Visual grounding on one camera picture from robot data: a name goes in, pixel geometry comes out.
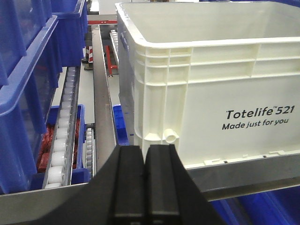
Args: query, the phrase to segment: white roller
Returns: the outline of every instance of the white roller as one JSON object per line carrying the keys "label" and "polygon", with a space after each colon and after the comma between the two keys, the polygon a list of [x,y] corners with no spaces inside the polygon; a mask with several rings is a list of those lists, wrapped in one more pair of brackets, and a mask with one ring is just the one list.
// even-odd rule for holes
{"label": "white roller", "polygon": [[58,127],[59,128],[68,128],[69,124],[70,124],[69,119],[70,118],[59,118]]}
{"label": "white roller", "polygon": [[54,140],[54,152],[63,151],[65,152],[67,150],[67,140],[64,138],[56,139]]}
{"label": "white roller", "polygon": [[66,88],[73,88],[74,87],[74,83],[73,82],[66,82]]}
{"label": "white roller", "polygon": [[75,76],[75,71],[69,71],[67,76]]}
{"label": "white roller", "polygon": [[64,94],[62,97],[63,101],[65,102],[71,102],[72,98],[73,98],[73,94]]}
{"label": "white roller", "polygon": [[87,140],[87,141],[86,141],[86,144],[87,144],[87,145],[92,145],[92,140]]}
{"label": "white roller", "polygon": [[48,170],[48,183],[62,183],[64,179],[64,167],[63,166],[53,166]]}
{"label": "white roller", "polygon": [[73,94],[73,93],[74,93],[73,88],[67,88],[67,87],[64,88],[64,94]]}
{"label": "white roller", "polygon": [[70,117],[69,109],[61,109],[60,110],[60,118]]}
{"label": "white roller", "polygon": [[66,139],[67,137],[68,137],[68,128],[67,127],[57,128],[57,130],[56,130],[56,138],[57,139],[61,139],[61,138]]}
{"label": "white roller", "polygon": [[73,76],[67,76],[67,82],[74,82],[75,78]]}
{"label": "white roller", "polygon": [[68,73],[70,73],[70,71],[76,71],[76,67],[69,67]]}
{"label": "white roller", "polygon": [[61,103],[61,108],[70,110],[71,109],[71,101],[63,101]]}
{"label": "white roller", "polygon": [[48,188],[59,188],[61,187],[61,183],[53,183],[53,184],[47,184],[45,186],[45,189],[48,189]]}
{"label": "white roller", "polygon": [[64,151],[58,151],[52,153],[52,159],[51,159],[51,164],[52,166],[64,166],[65,165],[65,152]]}

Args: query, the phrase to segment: white plastic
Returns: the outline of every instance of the white plastic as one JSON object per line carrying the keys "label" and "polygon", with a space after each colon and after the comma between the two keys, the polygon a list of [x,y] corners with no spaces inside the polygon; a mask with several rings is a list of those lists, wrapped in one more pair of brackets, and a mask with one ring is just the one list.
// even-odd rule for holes
{"label": "white plastic", "polygon": [[71,102],[71,101],[72,101],[72,98],[73,98],[73,95],[72,95],[72,94],[64,94],[64,95],[62,96],[62,99],[63,99],[63,101],[65,101],[65,102]]}
{"label": "white plastic", "polygon": [[65,83],[65,86],[66,86],[66,88],[73,88],[73,87],[74,87],[74,82],[72,82],[72,81],[67,81],[67,82]]}
{"label": "white plastic", "polygon": [[70,117],[70,109],[61,109],[60,110],[60,118],[69,118]]}
{"label": "white plastic", "polygon": [[68,137],[68,128],[67,127],[61,127],[61,128],[57,128],[56,130],[56,138],[57,139],[67,139]]}
{"label": "white plastic", "polygon": [[65,160],[66,160],[66,156],[64,151],[58,151],[52,154],[52,159],[51,159],[52,166],[59,166],[59,165],[64,166]]}
{"label": "white plastic", "polygon": [[64,138],[54,140],[54,152],[63,151],[65,152],[67,149],[67,140]]}
{"label": "white plastic", "polygon": [[59,128],[68,128],[69,127],[69,122],[70,118],[59,118],[58,120],[58,127]]}
{"label": "white plastic", "polygon": [[62,183],[64,179],[64,167],[63,166],[53,166],[49,168],[48,171],[48,183]]}
{"label": "white plastic", "polygon": [[300,8],[116,7],[120,100],[144,156],[169,143],[186,167],[300,152]]}
{"label": "white plastic", "polygon": [[61,108],[62,109],[71,109],[71,101],[63,101],[61,103]]}
{"label": "white plastic", "polygon": [[72,95],[74,93],[73,88],[64,88],[64,94]]}
{"label": "white plastic", "polygon": [[45,186],[45,189],[48,189],[48,188],[59,188],[61,187],[61,183],[54,183],[54,184],[47,184]]}

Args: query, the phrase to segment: red item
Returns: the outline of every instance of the red item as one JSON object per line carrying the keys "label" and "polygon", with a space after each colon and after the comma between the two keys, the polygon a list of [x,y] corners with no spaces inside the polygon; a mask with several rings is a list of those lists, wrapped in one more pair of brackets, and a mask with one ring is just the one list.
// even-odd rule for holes
{"label": "red item", "polygon": [[[79,139],[79,126],[80,120],[76,120],[75,127],[75,142],[74,142],[74,155],[73,155],[73,169],[77,166],[77,153],[78,153],[78,139]],[[47,133],[44,134],[40,152],[37,158],[37,172],[44,173],[48,164],[49,152],[51,148],[53,133],[55,125],[47,124]]]}
{"label": "red item", "polygon": [[49,159],[49,153],[44,153],[41,157],[40,164],[38,165],[37,168],[37,171],[39,173],[45,173],[48,164],[48,159]]}

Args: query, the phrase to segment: blue crate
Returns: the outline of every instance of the blue crate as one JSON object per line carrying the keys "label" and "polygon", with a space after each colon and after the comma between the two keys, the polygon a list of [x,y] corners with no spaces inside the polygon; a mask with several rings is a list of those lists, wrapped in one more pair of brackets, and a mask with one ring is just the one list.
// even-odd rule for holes
{"label": "blue crate", "polygon": [[60,55],[64,67],[79,66],[85,47],[87,8],[85,0],[51,0],[52,13],[59,18],[57,27]]}
{"label": "blue crate", "polygon": [[[55,124],[59,106],[52,106],[49,112],[47,123],[52,125]],[[78,153],[76,169],[72,170],[71,184],[81,184],[90,181],[90,172],[88,169],[83,167],[83,142],[84,142],[84,131],[86,130],[84,123],[84,106],[78,105],[77,118],[80,119],[79,136],[78,136]],[[30,190],[38,190],[42,188],[44,181],[44,173],[35,174],[32,178]]]}
{"label": "blue crate", "polygon": [[239,197],[254,225],[300,224],[300,187]]}
{"label": "blue crate", "polygon": [[35,159],[46,132],[45,118],[58,87],[51,17],[0,87],[0,186],[4,193],[29,189],[37,172]]}
{"label": "blue crate", "polygon": [[117,129],[118,144],[129,145],[121,105],[114,105],[112,107],[112,111],[113,111],[114,122]]}
{"label": "blue crate", "polygon": [[236,198],[228,198],[210,202],[220,217],[228,225],[247,225],[249,217],[244,213]]}
{"label": "blue crate", "polygon": [[0,1],[0,85],[8,84],[7,78],[52,16],[49,1]]}

